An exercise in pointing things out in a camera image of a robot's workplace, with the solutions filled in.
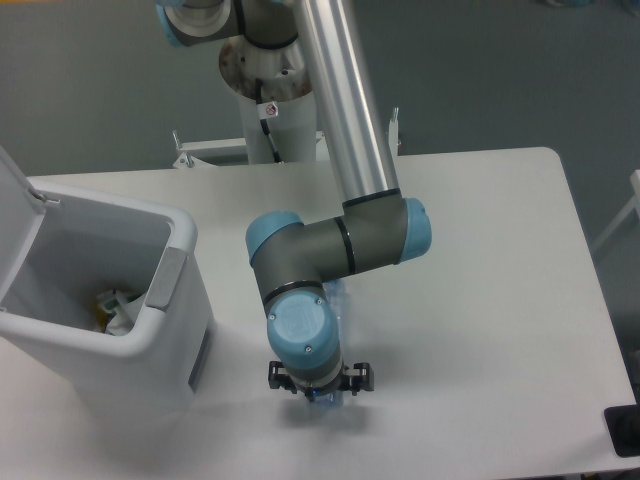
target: black cable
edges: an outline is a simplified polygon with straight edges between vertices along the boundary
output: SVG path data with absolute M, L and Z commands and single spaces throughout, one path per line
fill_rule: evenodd
M 262 85 L 264 83 L 259 78 L 256 78 L 256 88 L 255 88 L 255 97 L 256 97 L 256 105 L 260 105 L 262 103 Z M 282 163 L 282 158 L 280 157 L 280 153 L 278 153 L 278 149 L 276 148 L 276 143 L 273 141 L 273 135 L 271 135 L 271 130 L 269 129 L 269 124 L 267 123 L 266 118 L 260 119 L 260 126 L 262 127 L 262 133 L 267 137 L 267 141 L 269 142 L 269 147 L 271 147 L 271 154 L 273 155 L 273 163 Z
M 342 217 L 335 217 L 334 220 L 338 224 L 338 229 L 342 235 L 342 242 L 347 253 L 347 265 L 349 266 L 349 275 L 355 275 L 356 273 L 356 259 L 353 254 L 353 245 L 351 244 L 351 237 L 349 236 L 349 230 L 347 230 Z
M 233 6 L 236 7 L 236 19 L 238 22 L 238 34 L 244 35 L 247 31 L 247 23 L 244 19 L 244 8 L 242 7 L 242 0 L 234 0 Z

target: metal bracket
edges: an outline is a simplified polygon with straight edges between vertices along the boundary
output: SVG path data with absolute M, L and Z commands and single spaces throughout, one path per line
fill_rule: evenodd
M 400 149 L 402 148 L 402 137 L 400 135 L 400 124 L 398 123 L 398 113 L 400 108 L 394 107 L 391 113 L 391 120 L 389 120 L 389 131 L 387 132 L 387 141 L 389 142 L 389 149 L 394 159 L 398 158 Z
M 329 160 L 329 153 L 324 142 L 324 133 L 316 132 L 316 145 L 322 142 L 322 148 L 317 153 L 318 160 Z M 229 163 L 229 160 L 235 161 L 235 156 L 246 156 L 247 141 L 244 138 L 229 138 L 226 140 L 207 140 L 204 142 L 185 142 L 179 143 L 180 148 L 176 149 L 179 157 L 174 162 L 175 168 L 188 168 L 187 155 L 193 161 L 194 167 L 217 166 Z
M 634 196 L 617 213 L 603 232 L 591 244 L 591 256 L 597 263 L 604 258 L 619 237 L 638 223 L 640 219 L 640 170 L 631 175 Z
M 180 141 L 180 139 L 178 138 L 178 131 L 174 130 L 172 132 L 173 134 L 173 141 L 176 144 L 176 152 L 180 152 L 182 150 L 182 142 Z M 193 161 L 193 159 L 191 158 L 191 154 L 189 152 L 184 152 L 185 154 L 185 164 L 188 168 L 193 168 L 195 163 Z
M 52 206 L 52 205 L 59 205 L 60 204 L 60 200 L 59 199 L 56 200 L 56 199 L 53 199 L 53 198 L 49 198 L 44 193 L 42 193 L 39 190 L 36 190 L 32 186 L 29 187 L 29 189 L 27 191 L 29 192 L 29 195 L 31 195 L 33 198 L 35 198 L 39 202 L 42 202 L 43 206 L 45 206 L 45 207 L 46 206 Z
M 349 391 L 353 396 L 356 396 L 360 391 L 373 392 L 374 390 L 373 369 L 366 362 L 356 363 L 353 368 L 344 366 L 338 377 L 339 382 L 335 388 L 336 390 Z M 300 390 L 307 400 L 310 402 L 315 401 L 316 390 L 296 385 L 282 362 L 276 360 L 269 362 L 268 381 L 269 387 L 273 390 L 283 388 L 294 394 Z

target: white trash bin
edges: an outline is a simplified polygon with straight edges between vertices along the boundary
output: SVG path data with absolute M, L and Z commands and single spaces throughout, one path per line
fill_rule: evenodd
M 34 180 L 0 147 L 0 335 L 79 389 L 188 405 L 213 333 L 180 209 Z M 96 295 L 146 292 L 133 329 L 95 331 Z

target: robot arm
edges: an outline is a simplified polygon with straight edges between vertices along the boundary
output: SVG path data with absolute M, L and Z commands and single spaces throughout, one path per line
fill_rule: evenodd
M 291 8 L 271 0 L 158 0 L 156 5 L 173 45 L 242 35 L 258 48 L 277 50 L 298 37 Z
M 291 30 L 294 19 L 323 117 L 344 215 L 304 225 L 294 212 L 273 212 L 249 226 L 246 242 L 267 316 L 269 342 L 280 359 L 270 364 L 269 384 L 294 393 L 301 390 L 313 400 L 335 390 L 354 394 L 373 390 L 368 364 L 356 364 L 353 369 L 344 365 L 337 321 L 322 284 L 423 255 L 431 244 L 431 226 L 420 201 L 404 199 L 400 192 L 389 145 L 371 101 L 359 39 L 351 29 L 350 2 L 288 3 L 290 7 L 272 0 L 234 1 L 236 18 L 245 21 L 244 27 L 238 22 L 238 31 L 244 31 L 245 38 L 249 32 L 247 41 L 252 45 L 259 33 L 259 38 L 286 48 L 285 37 L 296 39 Z M 258 13 L 247 16 L 250 10 Z M 253 25 L 265 19 L 284 22 L 280 36 L 271 32 L 273 25 L 267 24 L 264 30 Z

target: gray floor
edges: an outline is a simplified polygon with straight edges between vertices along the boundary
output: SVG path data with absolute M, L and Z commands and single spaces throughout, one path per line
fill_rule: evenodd
M 589 239 L 630 198 L 640 20 L 617 1 L 356 8 L 379 111 L 400 107 L 405 154 L 551 147 Z M 0 5 L 0 144 L 29 175 L 167 168 L 173 129 L 183 141 L 241 135 L 219 49 L 170 47 L 151 0 Z M 636 229 L 599 268 L 614 320 L 640 321 L 639 241 Z

